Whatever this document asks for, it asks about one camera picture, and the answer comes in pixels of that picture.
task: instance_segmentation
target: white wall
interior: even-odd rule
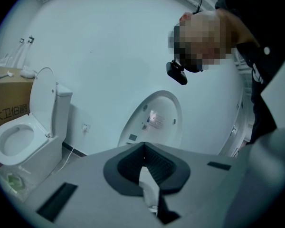
[[[183,12],[177,0],[52,0],[26,31],[36,38],[31,67],[53,69],[72,97],[66,143],[74,146],[82,123],[91,130],[76,149],[93,154],[117,146],[136,107],[168,90],[183,112],[181,148],[217,154],[236,116],[242,82],[226,61],[203,73],[187,72],[181,86],[166,74],[173,56],[167,36]]]
[[[37,0],[18,0],[15,3],[0,26],[0,58],[17,46],[41,6]]]

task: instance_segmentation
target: white object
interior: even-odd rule
[[[264,53],[265,53],[265,55],[269,55],[270,54],[270,48],[269,47],[265,47],[264,48]]]
[[[285,128],[285,62],[261,93],[278,129]]]
[[[151,142],[179,148],[182,138],[181,106],[169,91],[151,94],[136,108],[125,125],[118,146]]]
[[[26,45],[24,46],[24,49],[19,56],[19,60],[15,63],[14,67],[23,68],[25,59],[27,57],[27,54],[29,53],[29,49],[30,49],[31,45],[32,45],[32,43],[30,43],[30,41],[26,42]]]
[[[0,126],[0,163],[18,166],[18,175],[41,183],[61,160],[72,92],[56,84],[50,68],[36,76],[30,114]]]
[[[4,77],[7,77],[7,76],[9,76],[9,77],[13,77],[13,76],[14,76],[14,74],[13,74],[13,73],[11,73],[9,70],[7,71],[7,73],[6,73],[6,74],[0,74],[0,78],[4,78]]]
[[[151,209],[153,206],[157,207],[160,188],[145,166],[141,169],[138,185],[143,189],[143,197],[146,205]]]
[[[20,76],[24,78],[34,78],[36,75],[33,69],[28,66],[24,66],[20,72]]]
[[[11,73],[11,72],[8,70],[8,76],[9,76],[9,77],[13,77],[13,76],[14,76],[14,74],[13,74],[13,73]]]
[[[247,99],[243,90],[240,101],[237,105],[238,110],[236,119],[230,129],[230,134],[228,135],[223,148],[218,153],[219,155],[234,157],[245,139],[248,129],[248,101],[249,99]]]
[[[11,64],[13,62],[13,59],[16,57],[16,55],[18,54],[19,50],[22,48],[23,46],[23,41],[20,40],[19,44],[17,45],[17,47],[15,49],[12,49],[12,51],[8,54],[6,54],[6,56],[2,59],[0,59],[0,67],[11,67]]]

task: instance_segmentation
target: black slot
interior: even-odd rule
[[[215,167],[215,168],[219,168],[222,170],[226,170],[226,171],[228,171],[231,168],[231,165],[225,165],[225,164],[212,162],[212,161],[210,161],[207,165]]]
[[[67,201],[73,195],[77,186],[64,183],[61,187],[45,202],[41,208],[38,209],[37,213],[43,218],[53,222],[58,216],[59,212],[65,206]]]

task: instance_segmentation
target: toilet tank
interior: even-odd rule
[[[67,120],[73,92],[57,83],[56,99],[52,118],[53,135],[64,141],[67,135]]]

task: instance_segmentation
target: white toilet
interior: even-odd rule
[[[174,94],[161,90],[145,98],[130,116],[118,146],[151,142],[179,148],[182,137],[182,111]],[[146,167],[142,167],[139,186],[152,213],[157,212],[159,187]]]
[[[56,83],[50,68],[42,69],[32,86],[29,115],[0,126],[0,163],[17,166],[31,184],[41,183],[61,161],[72,94]]]

